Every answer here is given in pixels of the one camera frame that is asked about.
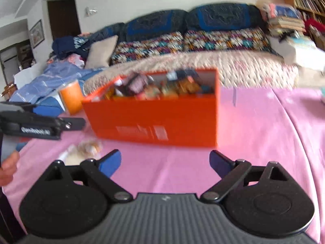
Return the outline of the person's left hand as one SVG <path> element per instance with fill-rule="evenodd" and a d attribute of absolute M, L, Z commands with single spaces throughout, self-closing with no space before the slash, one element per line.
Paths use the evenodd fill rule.
<path fill-rule="evenodd" d="M 13 176 L 17 171 L 17 164 L 20 155 L 17 151 L 13 151 L 10 156 L 1 164 L 0 186 L 6 186 L 12 182 Z"/>

